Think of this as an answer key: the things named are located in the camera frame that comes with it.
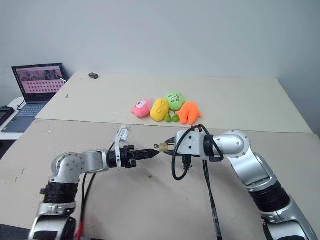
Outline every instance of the laptop keyboard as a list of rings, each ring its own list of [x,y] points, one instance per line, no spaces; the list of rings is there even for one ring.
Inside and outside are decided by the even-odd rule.
[[[22,108],[16,117],[35,117],[46,104],[27,104]]]

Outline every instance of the laptop screen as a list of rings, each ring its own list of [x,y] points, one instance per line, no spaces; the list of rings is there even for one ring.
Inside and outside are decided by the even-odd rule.
[[[67,81],[62,63],[13,66],[26,102],[48,102]]]

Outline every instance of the orange carrot plush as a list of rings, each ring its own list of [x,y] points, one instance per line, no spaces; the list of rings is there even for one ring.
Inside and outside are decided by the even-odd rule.
[[[187,101],[183,104],[180,111],[177,111],[176,114],[178,114],[182,124],[186,124],[188,119],[190,125],[194,124],[197,118],[202,116],[197,104],[193,101]]]

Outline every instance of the small object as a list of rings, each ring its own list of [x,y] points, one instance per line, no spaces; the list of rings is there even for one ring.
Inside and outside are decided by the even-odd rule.
[[[155,100],[151,111],[150,117],[156,122],[160,122],[165,119],[165,116],[169,113],[169,103],[164,98],[158,98]]]
[[[89,73],[89,77],[92,78],[92,79],[97,79],[99,77],[99,75],[94,73],[94,72],[90,72]]]
[[[135,160],[151,159],[157,156],[160,152],[154,149],[143,149],[132,151],[132,156]]]
[[[13,114],[15,110],[10,106],[0,107],[0,126]]]
[[[172,118],[171,118],[171,116],[170,116],[169,113],[168,113],[167,115],[165,115],[164,120],[165,120],[167,123],[170,123],[170,122],[172,121]]]
[[[166,151],[169,151],[169,145],[166,144],[166,143],[160,143],[160,149],[159,149],[160,152],[166,152]]]
[[[138,118],[143,118],[147,116],[150,113],[150,110],[149,110],[150,103],[151,103],[150,99],[139,101],[134,106],[134,108],[131,109],[131,113],[136,115]]]
[[[197,118],[202,116],[197,104],[193,101],[187,101],[176,114],[178,114],[182,124],[186,124],[188,120],[190,125],[194,124]]]
[[[178,111],[185,104],[186,100],[181,93],[171,92],[165,96],[165,99],[169,103],[170,110]]]
[[[179,119],[179,116],[177,114],[173,115],[172,121],[174,121],[176,123],[176,122],[179,122],[179,120],[180,119]]]

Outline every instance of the beige table surface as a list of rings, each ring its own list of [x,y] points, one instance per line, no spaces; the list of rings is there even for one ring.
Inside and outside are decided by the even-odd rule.
[[[30,228],[39,194],[51,176],[52,160],[67,152],[108,148],[119,124],[36,119],[0,161],[0,224]],[[152,148],[171,138],[175,127],[132,125],[128,144]],[[211,129],[212,134],[223,130]],[[252,149],[274,170],[320,236],[320,141],[312,133],[245,131]],[[160,153],[132,169],[97,175],[86,213],[86,236],[106,240],[215,239],[202,162],[182,181],[171,173],[171,158]],[[226,240],[264,240],[262,220],[227,159],[209,164],[221,230]],[[73,214],[79,219],[81,184]]]
[[[207,128],[312,133],[276,78],[98,74],[92,79],[76,72],[36,118],[181,127],[130,112],[143,99],[178,92],[198,104],[202,117],[196,123]]]

